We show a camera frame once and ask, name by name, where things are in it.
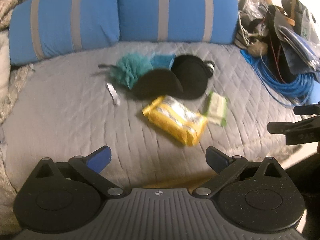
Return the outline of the light blue packet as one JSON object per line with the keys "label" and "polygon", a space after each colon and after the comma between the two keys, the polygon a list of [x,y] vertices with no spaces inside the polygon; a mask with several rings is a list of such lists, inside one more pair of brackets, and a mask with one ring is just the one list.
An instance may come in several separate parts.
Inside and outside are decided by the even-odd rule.
{"label": "light blue packet", "polygon": [[154,69],[171,69],[175,58],[175,54],[155,55],[151,58],[150,62]]}

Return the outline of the black earmuffs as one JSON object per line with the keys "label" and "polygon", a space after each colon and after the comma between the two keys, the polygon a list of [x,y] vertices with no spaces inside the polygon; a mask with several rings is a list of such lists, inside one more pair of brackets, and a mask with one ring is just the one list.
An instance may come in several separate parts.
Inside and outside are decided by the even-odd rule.
{"label": "black earmuffs", "polygon": [[154,69],[140,77],[131,92],[140,100],[166,95],[195,100],[205,93],[214,70],[212,61],[203,61],[194,55],[180,55],[171,69]]}

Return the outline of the small white tube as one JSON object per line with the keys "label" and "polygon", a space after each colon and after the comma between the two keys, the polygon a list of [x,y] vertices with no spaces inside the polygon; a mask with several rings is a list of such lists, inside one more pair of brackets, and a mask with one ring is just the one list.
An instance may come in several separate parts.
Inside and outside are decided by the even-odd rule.
{"label": "small white tube", "polygon": [[112,83],[110,82],[107,82],[106,83],[106,88],[108,89],[111,97],[112,97],[112,100],[113,100],[113,103],[115,106],[119,106],[120,103],[121,103],[121,99],[120,99],[120,96],[118,95],[116,89],[114,88],[114,86],[112,85]]}

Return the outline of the left blue striped cushion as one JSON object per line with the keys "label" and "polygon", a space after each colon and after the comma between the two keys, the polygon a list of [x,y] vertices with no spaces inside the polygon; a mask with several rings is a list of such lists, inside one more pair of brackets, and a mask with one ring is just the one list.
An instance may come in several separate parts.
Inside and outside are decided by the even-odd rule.
{"label": "left blue striped cushion", "polygon": [[117,0],[26,0],[12,13],[14,66],[113,46],[119,41]]}

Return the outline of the yellow wipes pack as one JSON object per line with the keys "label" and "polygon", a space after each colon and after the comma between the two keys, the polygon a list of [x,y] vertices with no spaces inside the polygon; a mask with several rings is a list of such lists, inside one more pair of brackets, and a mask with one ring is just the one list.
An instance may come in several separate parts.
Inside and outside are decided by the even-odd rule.
{"label": "yellow wipes pack", "polygon": [[160,96],[143,110],[143,115],[186,146],[194,146],[207,124],[207,118],[193,112],[171,96]]}

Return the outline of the green white tissue pack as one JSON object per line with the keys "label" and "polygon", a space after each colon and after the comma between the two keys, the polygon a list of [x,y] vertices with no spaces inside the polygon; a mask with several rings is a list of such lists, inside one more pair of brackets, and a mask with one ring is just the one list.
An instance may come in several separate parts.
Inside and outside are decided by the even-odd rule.
{"label": "green white tissue pack", "polygon": [[227,103],[227,98],[211,91],[208,94],[207,107],[204,111],[207,121],[222,127],[226,126]]}

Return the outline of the blue striped cushion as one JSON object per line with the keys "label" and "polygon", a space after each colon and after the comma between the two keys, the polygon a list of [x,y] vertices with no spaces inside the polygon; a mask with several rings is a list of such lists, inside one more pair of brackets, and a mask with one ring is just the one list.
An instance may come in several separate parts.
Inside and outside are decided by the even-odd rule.
{"label": "blue striped cushion", "polygon": [[238,0],[119,0],[123,41],[231,44]]}
{"label": "blue striped cushion", "polygon": [[12,13],[14,66],[113,46],[119,41],[117,0],[26,0]]}

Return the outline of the dark plastic bag pile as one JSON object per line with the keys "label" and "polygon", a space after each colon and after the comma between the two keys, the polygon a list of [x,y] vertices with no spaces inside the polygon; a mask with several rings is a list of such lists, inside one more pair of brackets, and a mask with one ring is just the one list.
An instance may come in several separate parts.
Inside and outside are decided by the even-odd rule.
{"label": "dark plastic bag pile", "polygon": [[281,7],[249,0],[244,12],[257,37],[247,48],[250,55],[265,57],[277,81],[292,82],[302,74],[319,81],[319,34],[316,20],[299,0],[282,0]]}

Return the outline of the teal bath loofah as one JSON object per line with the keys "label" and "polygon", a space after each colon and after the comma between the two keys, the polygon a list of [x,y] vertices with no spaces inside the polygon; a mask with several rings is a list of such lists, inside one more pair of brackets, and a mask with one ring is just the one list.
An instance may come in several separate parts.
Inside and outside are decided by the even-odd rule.
{"label": "teal bath loofah", "polygon": [[128,53],[122,56],[115,65],[99,64],[99,69],[107,69],[112,80],[128,89],[132,89],[140,77],[153,70],[148,57]]}

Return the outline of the beige crumpled blanket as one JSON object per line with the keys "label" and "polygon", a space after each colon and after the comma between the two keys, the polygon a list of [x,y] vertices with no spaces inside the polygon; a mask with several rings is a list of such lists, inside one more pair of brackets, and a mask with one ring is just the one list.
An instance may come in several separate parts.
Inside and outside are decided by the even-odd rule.
{"label": "beige crumpled blanket", "polygon": [[15,69],[10,62],[9,25],[18,0],[1,0],[1,123],[3,123],[18,99],[31,74],[29,65]]}

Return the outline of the grey quilted cover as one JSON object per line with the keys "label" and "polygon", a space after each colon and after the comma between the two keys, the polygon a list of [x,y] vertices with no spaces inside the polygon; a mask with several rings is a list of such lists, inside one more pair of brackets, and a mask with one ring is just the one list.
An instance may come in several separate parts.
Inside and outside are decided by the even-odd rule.
{"label": "grey quilted cover", "polygon": [[[149,100],[137,100],[125,88],[116,87],[120,105],[115,105],[106,87],[108,73],[99,66],[114,65],[128,53],[191,54],[213,61],[215,72],[207,90],[227,98],[226,125],[209,123],[199,142],[186,147],[144,117],[142,110]],[[41,158],[67,161],[103,145],[112,150],[103,176],[122,187],[206,176],[211,172],[205,160],[209,146],[251,161],[266,156],[283,161],[285,138],[268,133],[267,124],[300,120],[286,103],[281,96],[270,96],[234,45],[120,42],[59,56],[32,65],[2,124],[5,170],[19,190]]]}

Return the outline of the right blue striped cushion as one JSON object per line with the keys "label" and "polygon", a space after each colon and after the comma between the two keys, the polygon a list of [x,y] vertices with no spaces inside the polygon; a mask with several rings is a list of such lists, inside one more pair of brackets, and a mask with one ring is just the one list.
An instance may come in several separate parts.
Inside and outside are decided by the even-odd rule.
{"label": "right blue striped cushion", "polygon": [[119,0],[123,41],[231,44],[238,0]]}

